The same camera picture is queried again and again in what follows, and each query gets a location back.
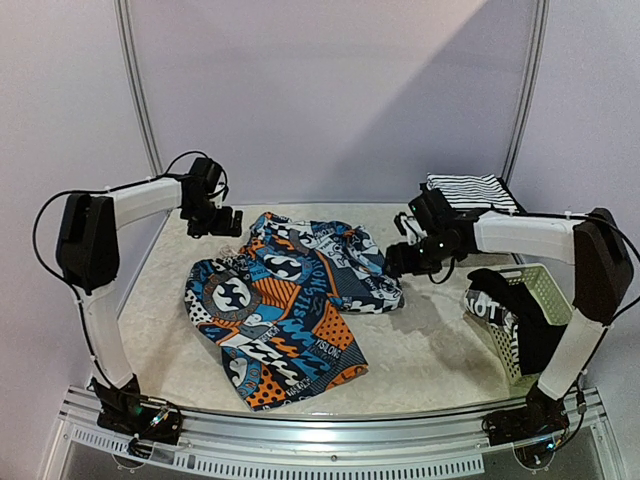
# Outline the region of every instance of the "laundry basket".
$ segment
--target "laundry basket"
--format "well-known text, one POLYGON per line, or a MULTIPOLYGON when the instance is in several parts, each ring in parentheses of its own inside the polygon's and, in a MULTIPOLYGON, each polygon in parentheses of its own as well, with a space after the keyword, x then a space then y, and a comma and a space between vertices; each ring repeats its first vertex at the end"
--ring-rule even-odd
MULTIPOLYGON (((542 308, 544 316, 550 325, 566 325, 569 323, 573 314, 573 307, 565 298, 547 267, 534 263, 498 267, 493 270, 500 273, 510 285, 524 283, 542 308)), ((509 334, 501 328, 494 327, 489 327, 489 332, 498 350, 504 371, 509 378, 509 383, 514 387, 532 385, 538 375, 522 375, 519 364, 514 362, 511 355, 511 337, 509 334)))

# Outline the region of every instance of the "work surface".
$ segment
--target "work surface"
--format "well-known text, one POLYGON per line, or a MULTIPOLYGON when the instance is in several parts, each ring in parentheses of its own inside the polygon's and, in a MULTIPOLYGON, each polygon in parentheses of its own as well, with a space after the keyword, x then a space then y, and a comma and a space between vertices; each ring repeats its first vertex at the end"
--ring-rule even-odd
MULTIPOLYGON (((242 207, 245 232, 263 212, 294 220, 340 220, 363 225, 382 252, 402 241, 393 218, 403 204, 310 204, 242 207)), ((220 349, 190 323, 184 286, 191 266, 237 250, 239 239, 186 235, 179 212, 169 218, 120 317, 125 351, 147 395, 185 406, 247 413, 220 362, 220 349)), ((464 314, 467 274, 511 263, 510 256, 477 255, 443 285, 426 276, 402 278, 406 305, 389 314, 348 314, 345 321, 369 371, 317 397, 276 413, 387 414, 436 410, 507 398, 509 384, 491 338, 464 314)))

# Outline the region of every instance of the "white wall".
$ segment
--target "white wall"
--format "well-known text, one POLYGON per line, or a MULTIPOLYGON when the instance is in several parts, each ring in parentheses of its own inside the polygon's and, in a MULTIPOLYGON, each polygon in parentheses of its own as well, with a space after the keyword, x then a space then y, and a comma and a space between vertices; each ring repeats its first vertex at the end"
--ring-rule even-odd
MULTIPOLYGON (((149 175, 113 2, 0 2, 0 477, 33 480, 89 361, 71 295, 36 263, 31 224, 64 188, 149 175)), ((51 260, 61 204, 42 223, 51 260)), ((160 225, 123 232, 122 293, 160 225)))
MULTIPOLYGON (((551 2, 512 188, 530 210, 611 209, 640 245, 640 3, 551 2)), ((565 285, 568 268, 553 266, 565 285)), ((636 280, 640 281, 636 268, 636 280)), ((632 287, 637 294, 640 289, 632 287)), ((616 322, 590 367, 628 470, 640 478, 640 310, 616 322)))
POLYGON ((197 146, 234 203, 406 201, 499 173, 534 0, 139 0, 158 148, 197 146))

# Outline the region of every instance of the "white backdrop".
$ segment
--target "white backdrop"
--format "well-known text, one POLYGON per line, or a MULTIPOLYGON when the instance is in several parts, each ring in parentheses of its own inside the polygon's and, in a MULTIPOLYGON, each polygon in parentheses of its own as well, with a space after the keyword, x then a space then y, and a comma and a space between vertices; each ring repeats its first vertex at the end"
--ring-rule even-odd
POLYGON ((535 4, 132 2, 161 157, 204 149, 245 204, 407 201, 427 171, 500 173, 535 4))

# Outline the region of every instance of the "black and white striped fabric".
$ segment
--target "black and white striped fabric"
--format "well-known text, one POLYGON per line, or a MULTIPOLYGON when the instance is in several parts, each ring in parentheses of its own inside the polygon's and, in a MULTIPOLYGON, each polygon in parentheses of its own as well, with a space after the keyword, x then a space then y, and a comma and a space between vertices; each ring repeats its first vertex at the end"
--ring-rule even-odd
POLYGON ((518 211, 518 205, 495 175, 427 175, 427 188, 438 189, 457 210, 495 208, 518 211))

